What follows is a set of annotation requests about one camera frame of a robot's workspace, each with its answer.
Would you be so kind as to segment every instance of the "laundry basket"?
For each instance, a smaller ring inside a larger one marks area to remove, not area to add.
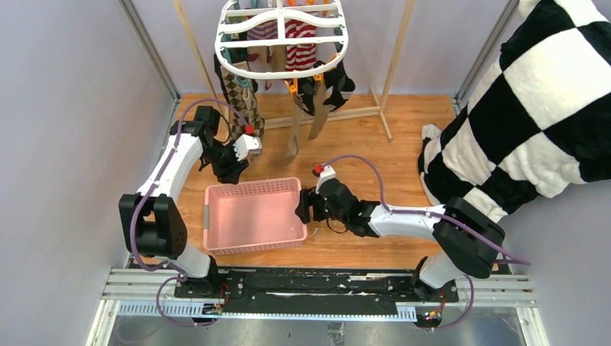
[[[219,255],[301,245],[308,230],[295,214],[300,190],[294,177],[209,186],[204,249]]]

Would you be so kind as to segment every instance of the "black sock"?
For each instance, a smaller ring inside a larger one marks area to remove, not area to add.
[[[314,68],[323,65],[323,61],[317,61]],[[334,112],[348,102],[350,96],[357,88],[354,81],[346,74],[344,61],[340,61],[337,67],[324,73],[326,88],[333,87],[331,96],[325,100],[325,105],[330,105],[330,111]],[[301,78],[298,80],[297,94],[303,101],[303,111],[309,115],[314,115],[314,87],[316,82],[313,77]]]
[[[357,87],[346,74],[344,61],[340,61],[336,68],[325,72],[324,78],[326,87],[333,87],[331,96],[326,99],[324,104],[331,105],[331,112],[334,112],[348,102]]]
[[[316,82],[314,78],[300,78],[297,80],[297,95],[303,103],[302,109],[309,115],[314,116],[314,88]]]

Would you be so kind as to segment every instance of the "wooden floor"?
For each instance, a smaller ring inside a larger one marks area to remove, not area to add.
[[[179,115],[196,99],[207,95],[188,94],[181,102]],[[287,95],[257,95],[262,115],[267,119],[290,115],[291,104]],[[342,109],[374,106],[369,95],[355,95]],[[187,116],[192,119],[195,110]],[[387,142],[380,118],[367,117],[354,120],[328,122],[321,135],[307,141],[309,125],[301,127],[301,148],[297,159],[283,165],[287,128],[267,130],[264,136],[264,155],[257,165],[249,167],[241,181],[298,177],[303,187],[312,187],[316,178],[311,174],[315,165],[342,154],[367,157],[379,168],[385,183],[386,202],[393,205],[427,206],[429,201],[420,184],[416,160],[422,148],[420,130],[433,123],[444,128],[453,118],[449,97],[443,96],[391,96],[385,113],[394,135]],[[202,220],[204,191],[217,184],[212,169],[198,172],[199,162],[184,184],[179,209],[187,224],[189,241],[203,251]],[[379,200],[380,191],[371,169],[354,159],[334,164],[338,178],[360,199]],[[338,223],[334,229],[343,230]],[[308,226],[310,236],[301,247],[263,252],[216,256],[219,265],[308,266],[308,267],[371,267],[413,268],[427,255],[435,254],[439,247],[430,241],[408,237],[360,238],[348,232],[335,234],[323,223]]]

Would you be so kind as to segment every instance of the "gray wall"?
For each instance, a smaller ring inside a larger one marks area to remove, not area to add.
[[[80,346],[172,101],[117,1],[2,1],[0,37],[0,344]]]
[[[606,18],[611,18],[611,1],[609,1],[609,0],[593,0],[592,2],[594,2],[594,4],[596,5],[596,7],[600,11],[600,13],[602,13],[604,16],[606,16]],[[522,18],[519,16],[519,14],[516,11],[514,16],[510,19],[509,23],[507,24],[507,27],[505,28],[505,31],[503,31],[503,33],[501,34],[499,39],[496,40],[496,42],[494,43],[494,45],[493,45],[493,47],[491,49],[491,54],[486,59],[485,63],[482,64],[482,68],[480,68],[480,70],[478,71],[478,74],[477,74],[477,77],[476,77],[476,81],[481,79],[481,77],[483,77],[483,74],[486,73],[486,69],[490,65],[492,65],[492,63],[494,61],[496,61],[496,59],[499,58],[499,56],[501,55],[501,44],[505,43],[514,34],[515,30],[521,24],[522,24]],[[471,95],[471,93],[475,89],[476,85],[477,84],[474,84],[474,85],[471,86],[471,88],[466,93],[465,99],[469,98],[469,96]]]
[[[172,2],[133,2],[178,90],[206,92]],[[456,93],[501,14],[504,2],[417,1],[391,92]],[[183,0],[183,3],[205,63],[213,74],[214,35],[226,0]],[[246,7],[249,1],[242,0],[242,3]],[[358,92],[368,92],[370,85],[381,91],[406,0],[344,0],[342,3],[350,35],[345,58],[347,73],[355,80]],[[330,57],[329,47],[320,49],[319,58]],[[213,81],[220,90],[215,76]],[[277,82],[272,92],[286,92],[286,88]]]
[[[608,0],[594,3],[611,18]],[[521,23],[517,17],[512,32]],[[569,186],[558,197],[538,198],[501,221],[507,247],[533,263],[515,270],[528,274],[553,346],[609,343],[610,205],[611,182]]]

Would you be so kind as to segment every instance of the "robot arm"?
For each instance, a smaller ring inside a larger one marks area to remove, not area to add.
[[[332,167],[317,173],[315,188],[302,190],[295,211],[304,223],[326,218],[341,221],[357,236],[415,236],[434,240],[442,250],[425,257],[412,276],[414,290],[428,299],[445,283],[467,274],[488,278],[498,252],[460,230],[451,220],[470,226],[489,241],[501,245],[504,231],[466,201],[455,198],[446,205],[410,208],[384,205],[382,201],[359,200],[337,178]]]
[[[215,267],[214,259],[187,241],[187,227],[177,207],[180,190],[193,164],[199,159],[200,171],[211,164],[219,182],[237,184],[240,174],[249,165],[246,157],[262,150],[261,140],[249,135],[242,135],[226,145],[214,139],[219,120],[218,111],[200,106],[193,121],[183,122],[181,133],[177,133],[178,122],[175,123],[170,130],[168,146],[151,176],[136,194],[123,195],[119,202],[125,245],[131,251],[130,222],[136,206],[151,184],[154,185],[138,214],[136,247],[143,256],[174,263],[190,278],[206,278],[211,273],[210,268]],[[178,146],[174,146],[177,136]],[[147,220],[151,214],[154,220]]]

